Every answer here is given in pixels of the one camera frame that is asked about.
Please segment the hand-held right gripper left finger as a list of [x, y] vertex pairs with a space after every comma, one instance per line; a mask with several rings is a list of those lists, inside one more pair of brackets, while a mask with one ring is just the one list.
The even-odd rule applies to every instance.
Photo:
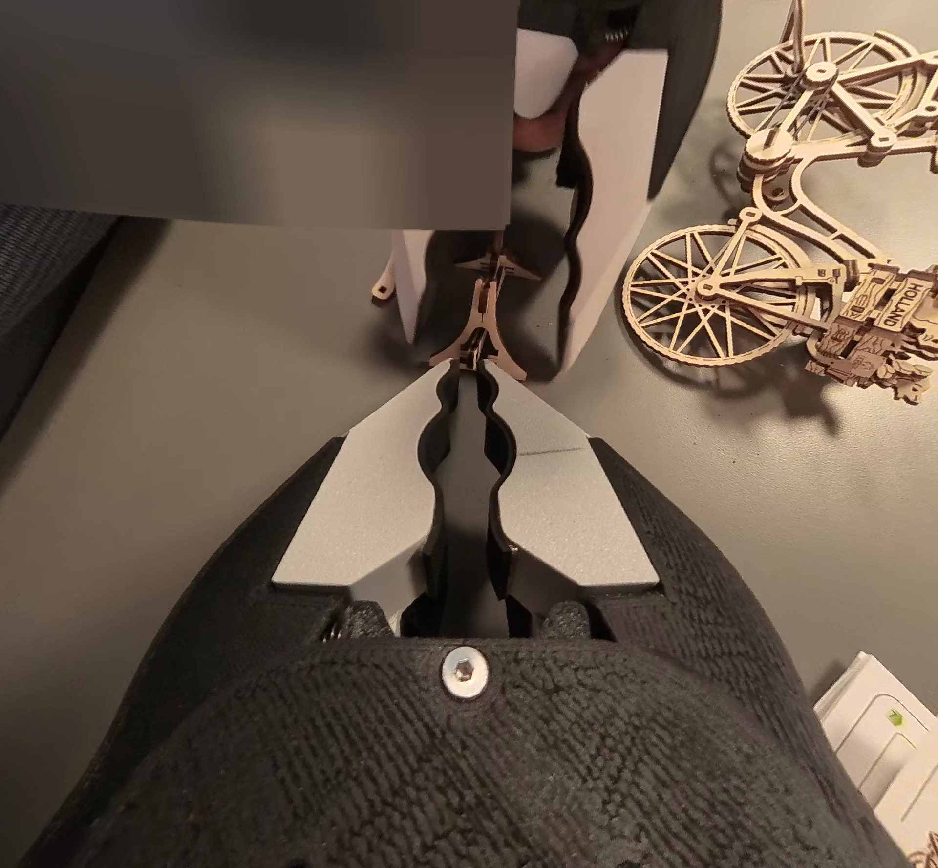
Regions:
[[350, 429], [272, 576], [281, 588], [430, 588], [459, 367], [443, 362]]

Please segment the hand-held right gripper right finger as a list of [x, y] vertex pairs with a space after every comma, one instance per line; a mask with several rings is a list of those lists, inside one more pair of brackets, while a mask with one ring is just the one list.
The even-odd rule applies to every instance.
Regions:
[[590, 436], [492, 360], [476, 383], [497, 472], [487, 541], [494, 588], [656, 586]]

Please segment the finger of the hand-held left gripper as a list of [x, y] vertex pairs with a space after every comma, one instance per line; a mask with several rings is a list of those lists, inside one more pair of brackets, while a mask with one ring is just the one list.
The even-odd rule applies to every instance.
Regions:
[[[573, 41], [541, 31], [518, 31], [515, 53], [512, 147], [540, 152], [539, 138], [573, 71]], [[426, 291], [426, 256], [431, 230], [395, 230], [390, 270], [409, 345], [416, 341], [421, 301]]]
[[575, 178], [558, 314], [559, 371], [593, 333], [651, 208], [665, 50], [626, 50], [587, 86], [567, 136]]

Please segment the slotted triangular wooden part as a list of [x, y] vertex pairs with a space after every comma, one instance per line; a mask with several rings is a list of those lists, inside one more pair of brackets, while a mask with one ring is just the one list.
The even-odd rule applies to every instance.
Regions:
[[541, 275], [518, 263], [504, 250], [503, 246], [497, 245], [497, 242], [499, 242], [498, 239], [493, 241], [484, 254], [471, 260], [458, 262], [455, 267], [475, 272], [487, 284], [501, 284], [505, 276], [516, 276], [531, 281], [541, 280]]

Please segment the flared wooden cross part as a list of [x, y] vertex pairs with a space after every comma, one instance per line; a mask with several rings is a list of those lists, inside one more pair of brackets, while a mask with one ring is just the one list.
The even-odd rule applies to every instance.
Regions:
[[463, 331], [446, 349], [430, 357], [428, 364], [457, 360], [461, 369], [477, 372], [483, 361], [491, 360], [517, 381], [526, 379], [526, 372], [510, 356], [497, 322], [498, 280], [475, 281], [473, 300]]

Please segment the wooden tandem bicycle model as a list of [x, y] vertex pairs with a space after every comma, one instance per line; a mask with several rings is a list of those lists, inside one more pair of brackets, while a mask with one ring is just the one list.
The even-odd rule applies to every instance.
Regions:
[[902, 268], [810, 198], [818, 164], [872, 168], [929, 154], [936, 173], [936, 52], [886, 32], [805, 31], [791, 0], [777, 44], [733, 80], [748, 204], [724, 224], [659, 238], [632, 261], [621, 307], [645, 348], [675, 364], [749, 363], [802, 338], [806, 370], [918, 404], [936, 360], [936, 265]]

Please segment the person's left hand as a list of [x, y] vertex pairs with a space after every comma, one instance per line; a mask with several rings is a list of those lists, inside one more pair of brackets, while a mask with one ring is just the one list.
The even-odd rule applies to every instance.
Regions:
[[615, 60], [620, 46], [609, 43], [592, 55], [582, 55], [571, 68], [569, 76], [553, 103], [538, 116], [515, 112], [512, 121], [512, 147], [531, 154], [555, 150], [564, 139], [569, 113], [584, 90]]

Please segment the dark knit fabric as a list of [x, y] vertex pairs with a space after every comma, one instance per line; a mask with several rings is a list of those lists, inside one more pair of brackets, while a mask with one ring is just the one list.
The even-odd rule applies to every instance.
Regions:
[[1, 432], [30, 391], [122, 217], [1, 206]]

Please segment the white instruction booklet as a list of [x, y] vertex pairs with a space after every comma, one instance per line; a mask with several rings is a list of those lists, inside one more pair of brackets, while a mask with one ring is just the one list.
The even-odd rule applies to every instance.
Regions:
[[838, 761], [910, 866], [937, 865], [937, 719], [858, 652], [816, 701]]

